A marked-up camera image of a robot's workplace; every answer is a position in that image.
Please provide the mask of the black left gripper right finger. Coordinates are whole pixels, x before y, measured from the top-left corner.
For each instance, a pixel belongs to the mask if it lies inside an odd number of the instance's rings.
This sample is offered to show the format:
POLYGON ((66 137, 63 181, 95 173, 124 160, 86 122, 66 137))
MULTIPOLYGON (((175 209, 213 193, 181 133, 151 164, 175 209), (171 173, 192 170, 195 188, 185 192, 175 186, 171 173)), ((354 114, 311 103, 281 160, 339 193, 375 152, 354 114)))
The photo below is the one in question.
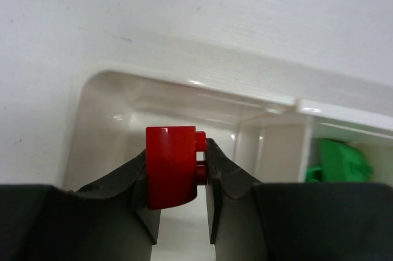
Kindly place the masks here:
POLYGON ((217 260, 391 260, 392 188, 262 183, 212 139, 204 154, 217 260))

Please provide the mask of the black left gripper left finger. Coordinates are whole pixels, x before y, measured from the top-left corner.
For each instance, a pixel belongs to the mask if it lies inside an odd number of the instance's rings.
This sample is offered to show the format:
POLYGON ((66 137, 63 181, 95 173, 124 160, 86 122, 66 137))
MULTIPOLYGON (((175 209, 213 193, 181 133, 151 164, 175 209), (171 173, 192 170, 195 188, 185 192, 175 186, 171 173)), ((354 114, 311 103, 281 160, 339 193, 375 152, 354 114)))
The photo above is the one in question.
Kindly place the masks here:
POLYGON ((149 260, 159 224, 145 153, 76 191, 1 186, 2 260, 149 260))

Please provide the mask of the small red lego piece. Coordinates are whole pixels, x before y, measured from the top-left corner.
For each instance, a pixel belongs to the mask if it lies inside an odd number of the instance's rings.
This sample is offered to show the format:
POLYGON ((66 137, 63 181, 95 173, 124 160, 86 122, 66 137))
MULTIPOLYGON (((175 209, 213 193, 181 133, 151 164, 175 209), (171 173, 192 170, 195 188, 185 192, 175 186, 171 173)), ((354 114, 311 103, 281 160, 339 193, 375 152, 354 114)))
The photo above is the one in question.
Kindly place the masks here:
POLYGON ((147 127, 147 207, 173 208, 193 201, 207 183, 206 165, 197 153, 206 152, 204 131, 195 126, 147 127))

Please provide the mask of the white three-compartment container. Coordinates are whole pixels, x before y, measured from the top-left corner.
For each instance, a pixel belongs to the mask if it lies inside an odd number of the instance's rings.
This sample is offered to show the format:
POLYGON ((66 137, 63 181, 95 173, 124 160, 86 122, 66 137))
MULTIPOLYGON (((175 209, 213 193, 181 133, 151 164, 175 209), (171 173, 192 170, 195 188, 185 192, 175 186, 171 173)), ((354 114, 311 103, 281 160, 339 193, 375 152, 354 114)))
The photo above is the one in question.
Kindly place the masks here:
POLYGON ((96 61, 74 75, 77 97, 63 187, 124 164, 148 126, 194 125, 263 182, 301 182, 327 138, 359 149, 372 181, 392 184, 392 89, 307 69, 253 84, 216 70, 139 68, 96 61))

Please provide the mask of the green lego brick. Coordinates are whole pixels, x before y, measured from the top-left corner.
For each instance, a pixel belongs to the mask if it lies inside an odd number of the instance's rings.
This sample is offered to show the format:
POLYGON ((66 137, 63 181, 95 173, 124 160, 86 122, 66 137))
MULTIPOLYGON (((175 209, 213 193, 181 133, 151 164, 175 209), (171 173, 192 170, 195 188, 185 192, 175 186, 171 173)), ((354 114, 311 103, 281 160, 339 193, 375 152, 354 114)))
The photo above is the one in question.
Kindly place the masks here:
POLYGON ((373 168, 359 149, 331 139, 316 141, 316 164, 309 165, 306 182, 367 182, 373 168))

